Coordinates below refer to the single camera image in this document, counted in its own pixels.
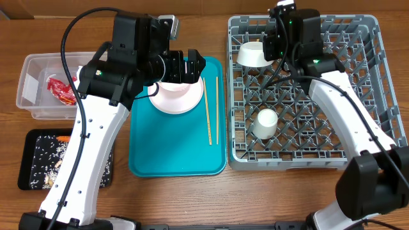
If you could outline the orange carrot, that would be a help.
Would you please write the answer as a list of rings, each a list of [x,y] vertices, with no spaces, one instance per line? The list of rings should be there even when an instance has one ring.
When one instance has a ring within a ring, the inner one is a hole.
[[[69,142],[70,141],[70,136],[58,136],[58,137],[56,137],[56,139],[58,141],[61,141],[61,142]]]

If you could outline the white cup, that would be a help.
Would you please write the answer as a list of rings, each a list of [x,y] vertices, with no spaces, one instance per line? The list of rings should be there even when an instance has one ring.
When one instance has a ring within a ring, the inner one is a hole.
[[[259,139],[273,137],[277,130],[278,115],[272,109],[262,109],[254,121],[252,133]]]

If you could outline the red snack wrapper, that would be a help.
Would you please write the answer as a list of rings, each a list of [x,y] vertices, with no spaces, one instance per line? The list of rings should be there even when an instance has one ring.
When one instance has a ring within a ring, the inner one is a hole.
[[[47,90],[65,105],[76,105],[77,100],[69,84],[55,78],[56,74],[47,77]]]

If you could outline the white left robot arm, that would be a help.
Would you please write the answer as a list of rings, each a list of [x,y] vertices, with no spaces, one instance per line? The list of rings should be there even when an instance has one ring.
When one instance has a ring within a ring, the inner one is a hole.
[[[20,229],[141,228],[125,217],[97,218],[98,191],[112,145],[144,87],[156,82],[193,84],[205,68],[197,50],[169,48],[179,25],[174,15],[115,9],[112,39],[68,80],[77,114],[65,157],[39,210],[24,213]]]

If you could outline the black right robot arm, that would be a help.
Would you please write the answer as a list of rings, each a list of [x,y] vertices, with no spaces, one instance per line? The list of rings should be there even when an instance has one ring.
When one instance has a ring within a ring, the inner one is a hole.
[[[311,213],[303,229],[362,229],[377,215],[408,205],[408,148],[398,146],[355,94],[345,67],[323,50],[318,10],[280,1],[269,11],[275,31],[263,40],[264,57],[299,83],[329,120],[348,159],[336,199]]]

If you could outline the white bowl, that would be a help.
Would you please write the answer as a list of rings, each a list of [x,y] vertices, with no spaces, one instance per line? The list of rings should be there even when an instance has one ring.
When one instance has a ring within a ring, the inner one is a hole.
[[[264,57],[262,42],[247,42],[240,46],[237,63],[247,67],[265,67],[273,63]]]

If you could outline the pink bowl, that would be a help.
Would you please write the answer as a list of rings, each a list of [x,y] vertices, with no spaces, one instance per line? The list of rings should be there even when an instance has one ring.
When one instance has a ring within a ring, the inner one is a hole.
[[[184,94],[190,87],[189,84],[177,84],[168,82],[159,82],[160,90],[167,94]]]

